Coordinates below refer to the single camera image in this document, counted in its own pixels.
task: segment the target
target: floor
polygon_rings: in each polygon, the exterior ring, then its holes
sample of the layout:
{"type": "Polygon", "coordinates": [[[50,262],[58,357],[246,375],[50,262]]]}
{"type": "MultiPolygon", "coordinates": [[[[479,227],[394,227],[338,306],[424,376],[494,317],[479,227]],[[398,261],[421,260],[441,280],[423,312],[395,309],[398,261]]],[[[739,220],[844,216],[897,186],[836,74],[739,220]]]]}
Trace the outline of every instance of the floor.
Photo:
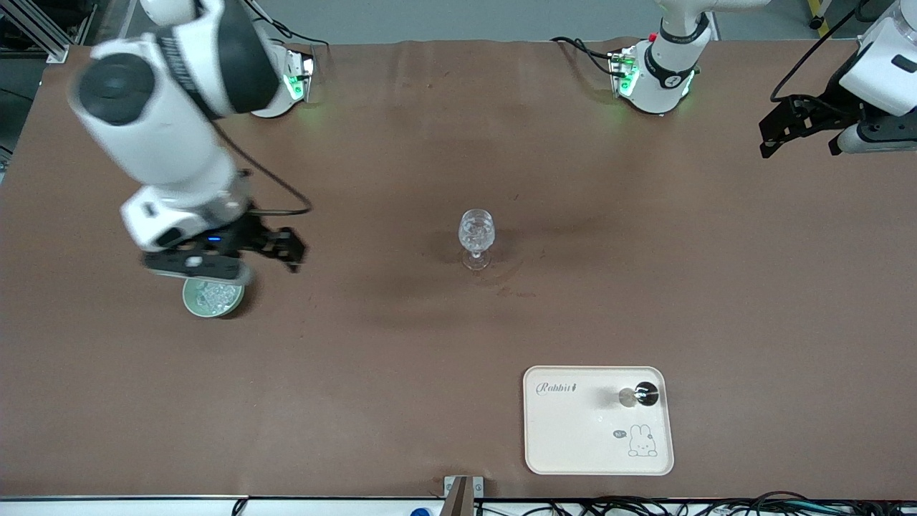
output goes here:
{"type": "MultiPolygon", "coordinates": [[[[874,0],[868,12],[891,0],[874,0]]],[[[849,11],[856,0],[834,0],[827,19],[849,11]]],[[[659,26],[659,8],[650,0],[260,0],[273,17],[294,31],[332,44],[392,43],[407,39],[493,39],[539,41],[570,36],[587,41],[645,36],[659,26]]],[[[138,0],[99,0],[100,15],[90,41],[136,36],[153,28],[138,0]]],[[[814,39],[806,0],[772,0],[757,11],[718,13],[721,39],[814,39]]],[[[837,37],[853,38],[867,24],[852,20],[837,37]]],[[[279,34],[272,36],[282,38],[279,34]]],[[[44,71],[43,59],[0,59],[0,88],[32,97],[44,71]]],[[[15,151],[30,103],[0,91],[0,146],[15,151]]],[[[7,153],[0,148],[0,181],[7,153]]]]}

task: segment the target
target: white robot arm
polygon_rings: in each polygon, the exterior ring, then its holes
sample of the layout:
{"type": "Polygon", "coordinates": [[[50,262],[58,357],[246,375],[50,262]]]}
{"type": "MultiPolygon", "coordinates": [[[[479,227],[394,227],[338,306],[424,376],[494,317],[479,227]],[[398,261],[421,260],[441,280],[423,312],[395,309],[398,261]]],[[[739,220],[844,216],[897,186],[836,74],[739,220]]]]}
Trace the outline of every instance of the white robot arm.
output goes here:
{"type": "MultiPolygon", "coordinates": [[[[245,0],[253,11],[268,23],[273,19],[255,0],[245,0]]],[[[194,0],[140,0],[147,17],[160,27],[189,23],[201,15],[194,0]]],[[[290,50],[280,44],[267,46],[268,57],[274,70],[280,76],[274,98],[263,109],[256,109],[252,115],[261,118],[276,118],[289,111],[297,102],[307,101],[309,88],[315,75],[315,59],[308,54],[290,50]]]]}
{"type": "Polygon", "coordinates": [[[268,45],[237,0],[200,0],[200,6],[190,22],[93,48],[71,106],[99,146],[144,185],[121,215],[147,252],[147,267],[245,283],[248,269],[238,251],[277,258],[258,239],[283,236],[289,241],[271,243],[291,246],[284,261],[295,271],[302,261],[297,246],[302,252],[304,246],[294,234],[274,235],[252,215],[248,181],[217,145],[209,122],[269,104],[280,80],[268,45]],[[211,243],[188,245],[195,242],[211,243]]]}
{"type": "Polygon", "coordinates": [[[662,23],[653,39],[612,55],[612,87],[641,111],[664,114],[688,94],[713,30],[705,11],[755,9],[770,0],[656,0],[662,23]]]}
{"type": "Polygon", "coordinates": [[[787,95],[759,123],[761,155],[828,129],[831,154],[917,150],[917,0],[897,0],[860,38],[824,93],[787,95]]]}

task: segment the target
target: black cable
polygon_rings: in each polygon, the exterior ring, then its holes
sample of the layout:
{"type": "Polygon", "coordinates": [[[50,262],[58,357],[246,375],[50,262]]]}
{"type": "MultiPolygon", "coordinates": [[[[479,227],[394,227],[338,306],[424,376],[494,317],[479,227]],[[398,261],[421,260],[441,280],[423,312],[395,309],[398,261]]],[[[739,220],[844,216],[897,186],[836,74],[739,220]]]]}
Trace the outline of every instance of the black cable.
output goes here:
{"type": "Polygon", "coordinates": [[[547,505],[551,506],[551,509],[553,509],[556,514],[560,514],[560,516],[573,516],[572,514],[569,513],[568,510],[564,509],[563,507],[560,507],[560,505],[558,505],[554,501],[548,502],[547,505]]]}
{"type": "Polygon", "coordinates": [[[732,507],[735,504],[742,503],[742,501],[742,499],[722,499],[716,503],[710,504],[710,506],[706,507],[705,509],[701,509],[694,516],[709,516],[709,514],[715,509],[719,509],[721,507],[732,507]]]}
{"type": "Polygon", "coordinates": [[[30,97],[30,96],[25,96],[25,95],[16,93],[16,92],[13,91],[13,90],[7,90],[6,88],[0,88],[0,92],[8,93],[8,94],[13,95],[13,96],[18,96],[19,98],[21,98],[21,99],[23,99],[23,100],[27,100],[27,101],[29,101],[29,102],[35,102],[35,99],[34,99],[34,98],[32,98],[32,97],[30,97]]]}
{"type": "Polygon", "coordinates": [[[691,508],[688,507],[688,502],[682,503],[679,505],[679,509],[675,511],[675,516],[689,516],[691,514],[691,508]]]}
{"type": "Polygon", "coordinates": [[[602,505],[602,515],[607,514],[610,510],[625,510],[635,516],[671,516],[668,510],[654,499],[608,496],[592,499],[586,503],[591,504],[592,507],[602,505]],[[661,511],[661,515],[655,514],[646,505],[658,508],[661,511]]]}
{"type": "Polygon", "coordinates": [[[754,510],[756,515],[760,515],[761,511],[779,513],[787,516],[809,516],[813,513],[831,516],[878,516],[874,515],[873,512],[883,512],[882,508],[875,502],[860,503],[850,500],[837,500],[820,503],[806,499],[801,494],[790,491],[772,491],[756,499],[737,503],[735,505],[740,506],[740,508],[734,510],[733,514],[742,511],[743,509],[741,509],[741,506],[743,505],[747,506],[745,510],[746,513],[748,510],[754,510]],[[851,511],[841,510],[841,508],[847,508],[851,511]]]}
{"type": "Polygon", "coordinates": [[[550,511],[553,512],[553,511],[554,511],[554,508],[551,507],[550,505],[548,505],[547,507],[539,507],[539,508],[537,508],[537,509],[527,510],[526,512],[523,512],[523,513],[522,513],[522,516],[532,516],[532,514],[537,514],[537,513],[539,513],[539,512],[545,511],[545,510],[550,510],[550,511]]]}
{"type": "MultiPolygon", "coordinates": [[[[825,33],[824,33],[824,36],[821,36],[820,38],[818,38],[818,41],[815,41],[815,44],[812,45],[812,47],[809,48],[804,54],[802,54],[802,57],[796,62],[796,64],[793,65],[793,67],[792,67],[792,68],[790,69],[790,71],[783,77],[783,79],[780,79],[780,82],[777,83],[777,86],[774,88],[774,91],[772,91],[772,92],[770,93],[770,101],[771,101],[771,102],[780,102],[780,101],[782,101],[783,99],[787,98],[787,97],[785,97],[785,96],[777,96],[777,94],[780,93],[780,90],[783,88],[783,86],[785,86],[786,83],[788,83],[788,82],[790,81],[790,79],[793,77],[793,75],[795,75],[796,72],[802,67],[802,65],[803,65],[806,61],[808,61],[810,57],[812,57],[812,54],[814,54],[815,51],[819,49],[819,47],[821,47],[829,38],[831,38],[831,37],[833,36],[833,34],[834,34],[835,32],[837,32],[837,30],[838,30],[840,27],[843,27],[844,24],[845,24],[847,21],[849,21],[850,18],[853,17],[853,16],[856,14],[856,10],[857,10],[858,8],[862,7],[864,4],[867,4],[868,2],[869,2],[869,0],[859,0],[859,1],[857,2],[857,4],[856,4],[856,7],[854,7],[853,9],[851,9],[850,12],[846,14],[846,16],[844,16],[843,18],[841,18],[841,21],[838,22],[837,25],[835,25],[834,27],[832,27],[831,30],[828,30],[827,32],[825,32],[825,33]]],[[[815,103],[815,104],[818,104],[818,105],[820,105],[820,106],[822,106],[822,107],[826,107],[826,108],[832,110],[833,112],[835,112],[835,113],[837,113],[837,114],[846,115],[846,113],[845,113],[843,110],[838,109],[837,107],[834,107],[834,106],[828,104],[827,102],[824,102],[822,99],[820,99],[820,98],[818,98],[818,97],[816,97],[816,96],[812,96],[812,95],[798,95],[798,96],[800,96],[800,97],[802,97],[802,98],[804,98],[804,99],[806,99],[806,100],[809,100],[809,101],[811,101],[811,102],[813,102],[813,103],[815,103]]]]}
{"type": "Polygon", "coordinates": [[[860,21],[863,23],[872,23],[878,20],[878,17],[882,16],[881,13],[871,16],[871,17],[864,15],[863,6],[865,6],[867,2],[868,0],[860,0],[859,2],[856,2],[856,7],[854,7],[854,17],[856,18],[856,21],[860,21]]]}
{"type": "Polygon", "coordinates": [[[258,22],[258,21],[267,22],[268,25],[271,25],[272,27],[276,28],[277,31],[280,32],[281,35],[284,36],[285,38],[299,38],[299,39],[305,39],[306,41],[312,41],[313,43],[320,43],[320,44],[322,44],[322,45],[325,45],[325,46],[328,47],[328,48],[331,48],[331,43],[328,43],[328,42],[325,41],[324,39],[309,38],[309,37],[307,37],[307,36],[303,36],[302,34],[299,34],[298,32],[293,32],[292,29],[290,29],[289,27],[283,25],[283,23],[281,23],[281,22],[279,22],[279,21],[277,21],[277,20],[273,20],[273,22],[271,22],[271,21],[268,20],[266,17],[257,17],[257,18],[255,18],[255,19],[253,19],[253,20],[251,20],[251,21],[252,21],[252,22],[258,22]]]}
{"type": "Polygon", "coordinates": [[[490,507],[484,507],[483,503],[478,503],[476,505],[477,505],[478,512],[483,510],[485,512],[490,512],[491,514],[496,514],[497,516],[510,516],[509,514],[505,512],[500,512],[499,510],[491,509],[490,507]]]}
{"type": "Polygon", "coordinates": [[[242,513],[243,510],[245,510],[245,506],[248,504],[249,499],[247,498],[237,499],[236,503],[232,506],[232,512],[230,513],[230,516],[238,516],[242,513]]]}
{"type": "Polygon", "coordinates": [[[557,36],[556,38],[551,38],[551,41],[554,41],[555,43],[569,43],[570,45],[573,46],[574,49],[579,50],[580,52],[586,54],[586,56],[590,59],[590,61],[592,61],[592,64],[594,64],[595,67],[598,68],[599,70],[602,70],[605,74],[611,75],[612,77],[618,77],[618,78],[624,77],[623,73],[612,72],[605,66],[602,66],[602,64],[598,62],[595,58],[601,58],[607,61],[608,54],[603,54],[601,52],[597,52],[595,50],[590,49],[589,47],[586,46],[586,43],[583,42],[582,39],[579,39],[579,38],[570,39],[570,38],[567,38],[566,36],[557,36]]]}
{"type": "Polygon", "coordinates": [[[252,166],[267,175],[271,180],[273,180],[274,183],[282,186],[284,190],[290,192],[290,194],[292,194],[294,197],[299,199],[301,203],[303,203],[303,207],[299,209],[252,209],[249,213],[262,217],[287,217],[290,215],[303,215],[303,213],[312,211],[312,202],[310,202],[309,199],[299,190],[290,186],[289,183],[283,181],[277,174],[268,170],[267,167],[261,163],[258,163],[255,158],[252,158],[247,152],[240,149],[239,146],[236,145],[236,143],[231,138],[229,138],[229,136],[219,126],[214,123],[211,123],[210,125],[214,126],[216,134],[220,135],[220,138],[222,138],[223,141],[225,141],[233,151],[236,151],[238,155],[245,158],[245,161],[251,163],[252,166]]]}

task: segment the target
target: metal bracket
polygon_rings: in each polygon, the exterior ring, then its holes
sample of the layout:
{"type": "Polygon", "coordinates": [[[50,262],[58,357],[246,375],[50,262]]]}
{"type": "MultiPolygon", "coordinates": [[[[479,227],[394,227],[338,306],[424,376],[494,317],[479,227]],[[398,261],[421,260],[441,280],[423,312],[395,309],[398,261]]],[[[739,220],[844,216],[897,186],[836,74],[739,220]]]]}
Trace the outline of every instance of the metal bracket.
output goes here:
{"type": "Polygon", "coordinates": [[[0,12],[48,53],[49,63],[67,61],[73,41],[32,0],[0,0],[0,12]]]}
{"type": "MultiPolygon", "coordinates": [[[[464,475],[453,475],[450,477],[443,478],[443,496],[449,496],[449,491],[452,490],[452,486],[456,482],[456,478],[464,477],[464,475]]],[[[474,493],[474,498],[482,498],[484,496],[484,477],[468,477],[471,481],[471,492],[474,493]]]]}
{"type": "Polygon", "coordinates": [[[309,103],[309,94],[312,93],[312,78],[315,76],[315,56],[306,58],[303,56],[303,75],[305,78],[304,90],[305,95],[303,95],[303,102],[306,104],[309,103]]]}

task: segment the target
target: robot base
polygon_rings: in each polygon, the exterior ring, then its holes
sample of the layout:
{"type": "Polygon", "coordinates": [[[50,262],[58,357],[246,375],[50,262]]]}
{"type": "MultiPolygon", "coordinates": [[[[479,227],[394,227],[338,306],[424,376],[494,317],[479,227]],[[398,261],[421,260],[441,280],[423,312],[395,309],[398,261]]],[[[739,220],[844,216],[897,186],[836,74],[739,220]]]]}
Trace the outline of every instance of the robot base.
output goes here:
{"type": "Polygon", "coordinates": [[[264,109],[251,114],[261,118],[276,118],[289,111],[297,102],[309,102],[309,88],[315,74],[315,59],[282,45],[271,45],[270,57],[274,69],[281,72],[281,87],[264,109]]]}
{"type": "Polygon", "coordinates": [[[623,73],[624,77],[612,76],[612,90],[634,107],[646,113],[663,115],[678,105],[688,94],[694,72],[687,79],[672,88],[664,88],[659,80],[644,67],[646,50],[650,42],[646,39],[635,46],[608,54],[608,69],[623,73]]]}

